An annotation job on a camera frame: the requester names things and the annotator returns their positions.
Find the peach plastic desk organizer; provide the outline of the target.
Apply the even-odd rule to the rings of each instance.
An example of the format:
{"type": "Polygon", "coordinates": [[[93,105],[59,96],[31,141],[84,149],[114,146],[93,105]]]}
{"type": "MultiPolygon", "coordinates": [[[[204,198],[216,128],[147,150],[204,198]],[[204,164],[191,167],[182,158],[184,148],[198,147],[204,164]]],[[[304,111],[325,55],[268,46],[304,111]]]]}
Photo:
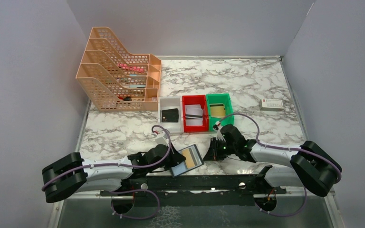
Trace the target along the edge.
{"type": "Polygon", "coordinates": [[[158,110],[161,60],[132,54],[109,27],[92,27],[76,80],[101,112],[158,110]],[[117,64],[146,65],[147,74],[125,74],[117,64]]]}

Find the black leather card holder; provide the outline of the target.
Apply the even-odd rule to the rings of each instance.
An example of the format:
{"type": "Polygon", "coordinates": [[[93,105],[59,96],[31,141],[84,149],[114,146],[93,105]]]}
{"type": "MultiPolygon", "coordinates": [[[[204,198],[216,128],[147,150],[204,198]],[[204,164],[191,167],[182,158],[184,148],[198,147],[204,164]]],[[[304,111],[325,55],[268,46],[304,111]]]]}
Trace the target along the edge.
{"type": "Polygon", "coordinates": [[[184,173],[187,173],[191,170],[194,170],[194,169],[199,168],[200,166],[204,165],[203,158],[202,158],[196,144],[190,145],[177,152],[185,160],[171,168],[171,175],[173,177],[180,176],[184,173]]]}

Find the gold card with black stripe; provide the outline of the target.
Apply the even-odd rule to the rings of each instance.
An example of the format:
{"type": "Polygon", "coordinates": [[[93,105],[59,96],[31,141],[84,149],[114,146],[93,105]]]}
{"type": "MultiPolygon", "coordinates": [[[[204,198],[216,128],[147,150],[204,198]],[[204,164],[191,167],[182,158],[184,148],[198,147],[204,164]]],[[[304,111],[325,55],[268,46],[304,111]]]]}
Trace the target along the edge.
{"type": "Polygon", "coordinates": [[[195,147],[183,149],[182,155],[185,157],[185,166],[187,169],[194,169],[202,165],[202,161],[195,147]]]}

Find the white card box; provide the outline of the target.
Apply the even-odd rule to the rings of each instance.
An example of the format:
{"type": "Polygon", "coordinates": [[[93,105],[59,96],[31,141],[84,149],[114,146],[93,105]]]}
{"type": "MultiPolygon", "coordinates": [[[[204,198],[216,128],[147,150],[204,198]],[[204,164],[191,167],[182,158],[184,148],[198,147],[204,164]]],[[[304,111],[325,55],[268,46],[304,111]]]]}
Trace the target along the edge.
{"type": "Polygon", "coordinates": [[[282,111],[284,110],[283,100],[262,98],[259,102],[262,111],[282,111]]]}

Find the green plastic bin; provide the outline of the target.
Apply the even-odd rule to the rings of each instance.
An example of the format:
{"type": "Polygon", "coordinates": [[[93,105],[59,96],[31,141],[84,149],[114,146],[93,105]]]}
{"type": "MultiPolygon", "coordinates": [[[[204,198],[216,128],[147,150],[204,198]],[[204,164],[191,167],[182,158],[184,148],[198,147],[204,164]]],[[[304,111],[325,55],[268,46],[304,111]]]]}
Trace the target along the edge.
{"type": "Polygon", "coordinates": [[[221,121],[221,118],[233,113],[229,94],[207,94],[206,99],[209,114],[209,131],[213,131],[213,126],[217,121],[220,121],[221,126],[234,124],[234,116],[227,117],[221,121]]]}

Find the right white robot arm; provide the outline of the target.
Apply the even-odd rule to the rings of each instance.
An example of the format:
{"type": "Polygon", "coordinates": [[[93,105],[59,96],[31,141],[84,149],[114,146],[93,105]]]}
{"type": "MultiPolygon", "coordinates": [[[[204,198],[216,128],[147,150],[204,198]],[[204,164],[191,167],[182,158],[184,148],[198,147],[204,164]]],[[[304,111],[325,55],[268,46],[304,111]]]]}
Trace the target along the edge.
{"type": "Polygon", "coordinates": [[[339,182],[341,166],[313,141],[299,146],[262,143],[245,139],[237,127],[228,124],[211,138],[204,161],[222,161],[229,155],[241,161],[276,164],[266,174],[255,180],[255,187],[267,193],[274,187],[305,187],[311,193],[325,197],[333,185],[339,182]]]}

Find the black credit card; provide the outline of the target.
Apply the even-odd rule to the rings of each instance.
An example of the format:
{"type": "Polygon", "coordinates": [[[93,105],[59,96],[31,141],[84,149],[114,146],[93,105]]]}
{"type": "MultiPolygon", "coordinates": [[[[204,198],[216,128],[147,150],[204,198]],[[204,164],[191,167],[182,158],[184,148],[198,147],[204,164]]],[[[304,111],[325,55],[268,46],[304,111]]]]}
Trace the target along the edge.
{"type": "Polygon", "coordinates": [[[162,123],[177,123],[180,119],[178,108],[165,109],[161,111],[161,122],[162,123]]]}

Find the red plastic bin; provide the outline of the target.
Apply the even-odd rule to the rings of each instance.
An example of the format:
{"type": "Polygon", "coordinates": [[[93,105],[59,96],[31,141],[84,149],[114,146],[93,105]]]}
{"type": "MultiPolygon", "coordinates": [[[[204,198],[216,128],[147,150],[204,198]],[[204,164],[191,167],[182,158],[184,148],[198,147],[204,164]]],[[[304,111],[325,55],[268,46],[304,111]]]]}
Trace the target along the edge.
{"type": "Polygon", "coordinates": [[[205,95],[183,95],[182,116],[184,133],[201,133],[209,130],[209,114],[205,95]]]}

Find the pink highlighter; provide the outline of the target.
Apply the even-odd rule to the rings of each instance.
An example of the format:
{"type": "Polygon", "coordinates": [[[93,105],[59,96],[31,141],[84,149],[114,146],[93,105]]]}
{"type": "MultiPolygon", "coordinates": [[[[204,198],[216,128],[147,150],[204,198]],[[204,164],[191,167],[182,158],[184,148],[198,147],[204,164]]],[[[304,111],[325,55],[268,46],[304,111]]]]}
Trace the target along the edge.
{"type": "Polygon", "coordinates": [[[125,74],[147,74],[146,65],[129,65],[129,64],[117,64],[118,68],[122,70],[125,74]]]}

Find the white card with black stripe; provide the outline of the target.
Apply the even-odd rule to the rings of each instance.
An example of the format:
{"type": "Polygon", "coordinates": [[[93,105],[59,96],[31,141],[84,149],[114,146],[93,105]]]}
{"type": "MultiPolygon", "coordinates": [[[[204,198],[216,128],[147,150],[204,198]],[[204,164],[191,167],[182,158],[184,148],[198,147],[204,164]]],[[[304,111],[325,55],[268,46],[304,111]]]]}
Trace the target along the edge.
{"type": "Polygon", "coordinates": [[[185,107],[185,117],[186,119],[202,119],[203,109],[200,104],[190,104],[185,107]]]}

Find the white plastic bin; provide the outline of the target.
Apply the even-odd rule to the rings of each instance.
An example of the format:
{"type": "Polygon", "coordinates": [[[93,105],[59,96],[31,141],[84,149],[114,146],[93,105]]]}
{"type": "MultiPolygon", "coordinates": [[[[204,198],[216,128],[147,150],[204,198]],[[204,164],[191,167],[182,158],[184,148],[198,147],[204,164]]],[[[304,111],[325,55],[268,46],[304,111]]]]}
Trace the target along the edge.
{"type": "Polygon", "coordinates": [[[158,123],[170,133],[183,133],[181,96],[164,96],[158,99],[158,123]]]}

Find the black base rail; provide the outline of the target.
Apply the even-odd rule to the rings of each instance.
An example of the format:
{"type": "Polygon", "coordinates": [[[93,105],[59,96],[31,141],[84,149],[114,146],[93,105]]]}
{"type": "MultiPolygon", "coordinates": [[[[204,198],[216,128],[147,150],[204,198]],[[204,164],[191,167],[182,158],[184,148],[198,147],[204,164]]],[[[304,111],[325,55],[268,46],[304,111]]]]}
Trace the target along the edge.
{"type": "Polygon", "coordinates": [[[113,206],[187,207],[187,206],[253,206],[254,196],[285,194],[281,187],[271,187],[263,174],[146,176],[122,181],[119,190],[102,190],[113,206]]]}

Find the gold credit card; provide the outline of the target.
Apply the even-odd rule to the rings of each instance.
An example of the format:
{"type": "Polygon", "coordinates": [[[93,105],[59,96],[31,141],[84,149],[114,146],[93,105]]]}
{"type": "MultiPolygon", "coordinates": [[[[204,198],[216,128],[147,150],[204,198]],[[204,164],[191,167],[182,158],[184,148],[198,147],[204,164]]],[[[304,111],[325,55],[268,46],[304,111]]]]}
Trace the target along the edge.
{"type": "Polygon", "coordinates": [[[210,104],[210,117],[223,118],[226,116],[226,108],[223,103],[210,104]]]}

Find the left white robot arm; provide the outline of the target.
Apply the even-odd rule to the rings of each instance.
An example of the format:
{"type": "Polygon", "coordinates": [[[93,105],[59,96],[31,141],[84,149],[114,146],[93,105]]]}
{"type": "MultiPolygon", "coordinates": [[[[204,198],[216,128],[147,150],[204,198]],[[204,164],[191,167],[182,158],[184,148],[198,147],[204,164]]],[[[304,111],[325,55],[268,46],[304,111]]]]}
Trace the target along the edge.
{"type": "Polygon", "coordinates": [[[42,169],[42,191],[47,203],[83,191],[115,191],[125,195],[130,190],[128,179],[143,178],[158,168],[169,170],[185,160],[173,145],[163,144],[111,161],[84,159],[81,153],[73,152],[42,169]]]}

